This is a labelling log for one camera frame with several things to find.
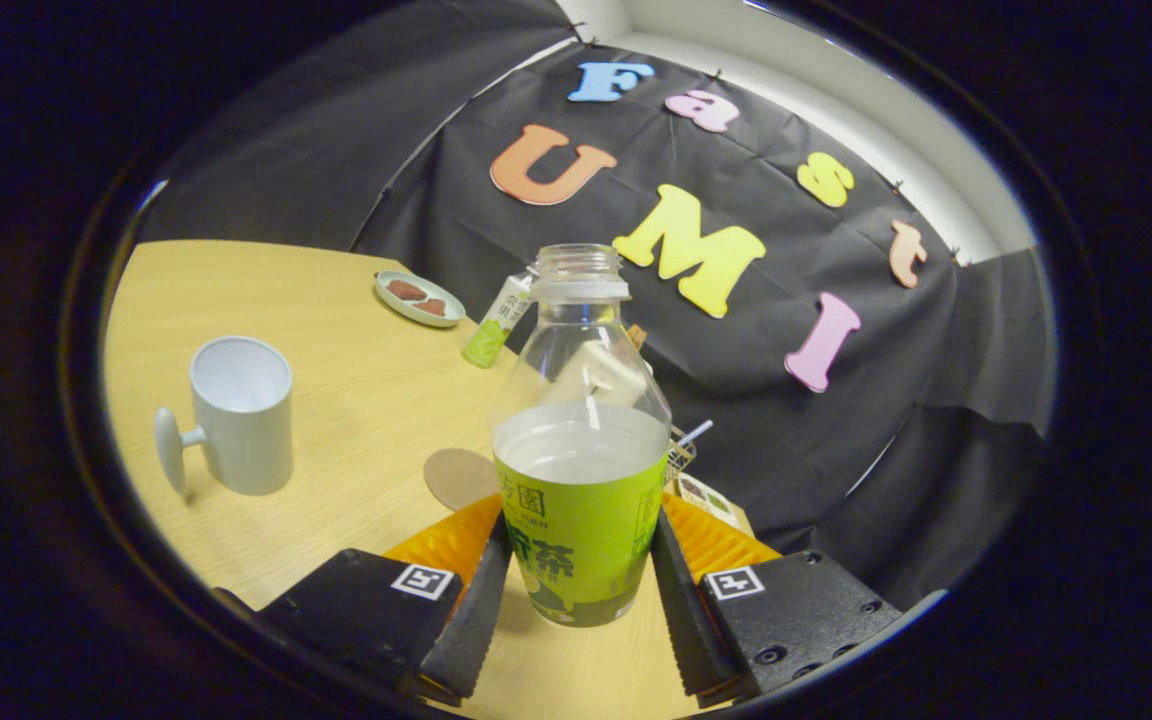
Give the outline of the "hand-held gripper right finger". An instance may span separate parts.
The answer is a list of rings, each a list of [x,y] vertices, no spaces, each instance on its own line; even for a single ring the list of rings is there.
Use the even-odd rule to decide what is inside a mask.
[[[685,694],[799,691],[904,628],[892,602],[823,552],[781,555],[666,495],[652,561]]]

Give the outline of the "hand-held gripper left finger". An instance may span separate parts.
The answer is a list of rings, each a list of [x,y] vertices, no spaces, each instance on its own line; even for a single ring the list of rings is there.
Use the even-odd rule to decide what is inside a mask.
[[[403,694],[475,692],[511,556],[500,497],[376,555],[347,548],[257,611],[260,624]]]

